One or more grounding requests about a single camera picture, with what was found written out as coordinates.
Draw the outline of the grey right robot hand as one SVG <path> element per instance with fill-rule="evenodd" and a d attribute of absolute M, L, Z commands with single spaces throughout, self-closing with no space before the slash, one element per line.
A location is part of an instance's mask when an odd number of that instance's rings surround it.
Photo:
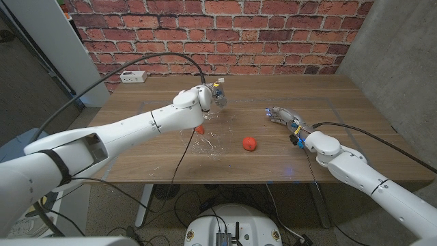
<path fill-rule="evenodd" d="M 267 107 L 266 115 L 271 122 L 286 125 L 286 127 L 301 139 L 306 139 L 314 132 L 314 128 L 309 126 L 296 111 L 283 107 Z"/>

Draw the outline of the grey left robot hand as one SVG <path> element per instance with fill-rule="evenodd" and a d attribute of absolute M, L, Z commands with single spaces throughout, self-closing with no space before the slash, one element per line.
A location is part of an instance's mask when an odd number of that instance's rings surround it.
<path fill-rule="evenodd" d="M 224 82 L 224 78 L 219 78 L 215 82 L 208 84 L 208 87 L 211 89 L 212 92 L 212 99 L 215 102 L 216 106 L 220 108 L 224 108 L 227 104 L 227 98 L 223 89 Z"/>

